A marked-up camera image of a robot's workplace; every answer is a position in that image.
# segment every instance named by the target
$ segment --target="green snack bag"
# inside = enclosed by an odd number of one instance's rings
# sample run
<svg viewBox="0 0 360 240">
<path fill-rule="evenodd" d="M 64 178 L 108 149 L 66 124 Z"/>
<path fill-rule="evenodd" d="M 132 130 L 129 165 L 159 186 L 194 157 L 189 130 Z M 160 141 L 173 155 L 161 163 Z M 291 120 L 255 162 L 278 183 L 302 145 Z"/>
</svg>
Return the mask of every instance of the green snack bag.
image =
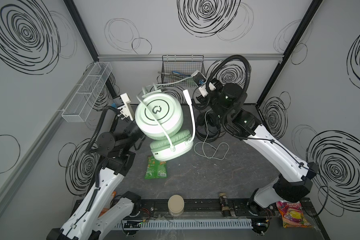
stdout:
<svg viewBox="0 0 360 240">
<path fill-rule="evenodd" d="M 148 157 L 148 167 L 144 179 L 167 178 L 167 162 L 160 162 L 154 156 Z"/>
</svg>

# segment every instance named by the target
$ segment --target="white wire basket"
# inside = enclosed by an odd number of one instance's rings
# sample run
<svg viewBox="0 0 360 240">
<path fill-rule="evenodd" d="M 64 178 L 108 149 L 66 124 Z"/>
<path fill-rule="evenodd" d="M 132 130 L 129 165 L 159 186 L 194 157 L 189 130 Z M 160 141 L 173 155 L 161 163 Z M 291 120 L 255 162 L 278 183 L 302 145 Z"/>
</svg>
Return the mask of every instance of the white wire basket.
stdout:
<svg viewBox="0 0 360 240">
<path fill-rule="evenodd" d="M 64 109 L 62 117 L 67 122 L 85 122 L 96 99 L 106 83 L 112 66 L 109 62 L 97 62 L 92 65 L 87 77 Z"/>
</svg>

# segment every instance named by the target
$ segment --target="headset logo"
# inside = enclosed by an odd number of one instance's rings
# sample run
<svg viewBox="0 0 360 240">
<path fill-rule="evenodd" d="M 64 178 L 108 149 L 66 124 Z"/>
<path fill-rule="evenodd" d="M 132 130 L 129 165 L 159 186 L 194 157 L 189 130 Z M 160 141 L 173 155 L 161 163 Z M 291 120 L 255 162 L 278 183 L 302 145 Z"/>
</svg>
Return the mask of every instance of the headset logo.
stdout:
<svg viewBox="0 0 360 240">
<path fill-rule="evenodd" d="M 152 112 L 154 113 L 154 114 L 156 114 L 156 113 L 159 113 L 159 112 L 161 112 L 161 107 L 160 106 L 154 106 L 154 108 L 152 109 Z"/>
</svg>

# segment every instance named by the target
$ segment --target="mesh basket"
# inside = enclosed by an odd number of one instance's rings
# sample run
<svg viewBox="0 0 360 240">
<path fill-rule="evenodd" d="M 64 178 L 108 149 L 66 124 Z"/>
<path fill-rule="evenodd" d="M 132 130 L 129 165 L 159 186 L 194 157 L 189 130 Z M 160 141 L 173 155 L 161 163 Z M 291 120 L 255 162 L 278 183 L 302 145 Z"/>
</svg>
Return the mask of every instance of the mesh basket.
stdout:
<svg viewBox="0 0 360 240">
<path fill-rule="evenodd" d="M 190 77 L 197 70 L 205 76 L 203 55 L 163 55 L 162 59 L 161 83 L 174 83 L 183 78 Z M 193 79 L 187 79 L 175 85 L 197 87 Z"/>
<path fill-rule="evenodd" d="M 108 79 L 112 66 L 109 62 L 97 62 L 62 113 L 67 122 L 85 122 L 97 97 Z"/>
</svg>

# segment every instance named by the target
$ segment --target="beige round lid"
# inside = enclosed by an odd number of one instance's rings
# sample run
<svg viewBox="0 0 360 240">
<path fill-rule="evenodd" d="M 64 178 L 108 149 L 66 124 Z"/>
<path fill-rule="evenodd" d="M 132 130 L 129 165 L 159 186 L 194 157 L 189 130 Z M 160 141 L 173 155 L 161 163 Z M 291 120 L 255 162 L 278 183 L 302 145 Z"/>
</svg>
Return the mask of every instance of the beige round lid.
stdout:
<svg viewBox="0 0 360 240">
<path fill-rule="evenodd" d="M 184 209 L 184 199 L 180 195 L 173 195 L 168 200 L 168 209 L 174 214 L 182 212 Z"/>
</svg>

